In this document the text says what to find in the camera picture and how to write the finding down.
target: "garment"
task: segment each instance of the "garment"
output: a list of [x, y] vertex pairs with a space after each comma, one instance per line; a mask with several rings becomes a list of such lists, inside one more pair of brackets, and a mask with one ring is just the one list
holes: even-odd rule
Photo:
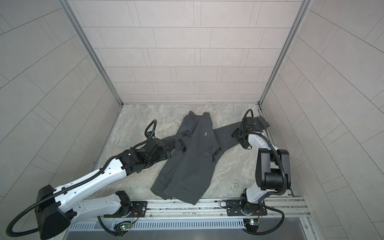
[[237, 122], [213, 130], [209, 113], [198, 116], [190, 111], [176, 135], [162, 139], [175, 151], [160, 171], [151, 191], [163, 199], [177, 198], [195, 205], [208, 189], [220, 157], [238, 144], [231, 135], [240, 124]]

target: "black mounting plate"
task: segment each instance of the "black mounting plate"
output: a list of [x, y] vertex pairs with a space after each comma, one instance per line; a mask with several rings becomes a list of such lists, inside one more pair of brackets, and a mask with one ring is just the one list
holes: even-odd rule
[[[242, 212], [240, 208], [240, 199], [236, 200], [225, 200], [225, 204], [227, 207], [227, 214], [228, 216], [259, 216], [259, 212], [254, 212], [252, 214], [245, 214]], [[267, 215], [266, 209], [263, 207], [259, 208], [260, 213], [262, 216]]]
[[[132, 201], [133, 207], [136, 208], [136, 210], [139, 212], [139, 217], [145, 216], [145, 212], [147, 211], [147, 204], [147, 201]], [[131, 211], [126, 217], [135, 217], [134, 212]]]

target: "beige wall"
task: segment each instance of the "beige wall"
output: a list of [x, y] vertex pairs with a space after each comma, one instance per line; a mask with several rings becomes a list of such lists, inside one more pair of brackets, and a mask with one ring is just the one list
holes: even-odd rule
[[118, 110], [56, 0], [0, 1], [1, 239], [40, 188], [90, 172]]
[[69, 3], [125, 103], [257, 102], [301, 4]]
[[262, 105], [323, 239], [384, 237], [383, 16], [314, 0]]

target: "marble floor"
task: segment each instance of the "marble floor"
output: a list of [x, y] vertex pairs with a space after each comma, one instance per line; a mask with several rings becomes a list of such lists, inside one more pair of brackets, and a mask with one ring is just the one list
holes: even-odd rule
[[[153, 119], [157, 120], [156, 137], [161, 139], [174, 135], [189, 111], [197, 115], [209, 112], [215, 129], [241, 121], [249, 108], [253, 110], [255, 117], [259, 116], [256, 104], [124, 105], [96, 168], [104, 165], [110, 156], [145, 140], [144, 130]], [[255, 182], [256, 160], [257, 151], [245, 150], [240, 145], [226, 151], [216, 165], [210, 187], [203, 198], [239, 197], [244, 188]], [[131, 199], [159, 198], [150, 188], [165, 163], [166, 161], [156, 163], [141, 173], [133, 173], [115, 181], [90, 198], [104, 197], [119, 190], [126, 191]]]

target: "tiled wall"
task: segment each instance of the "tiled wall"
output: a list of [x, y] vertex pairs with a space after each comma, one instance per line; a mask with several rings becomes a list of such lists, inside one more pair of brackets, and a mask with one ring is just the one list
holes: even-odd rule
[[41, 187], [91, 170], [118, 110], [56, 0], [0, 1], [0, 239]]
[[324, 239], [384, 239], [383, 16], [314, 0], [262, 106]]
[[125, 103], [258, 101], [301, 4], [69, 3]]

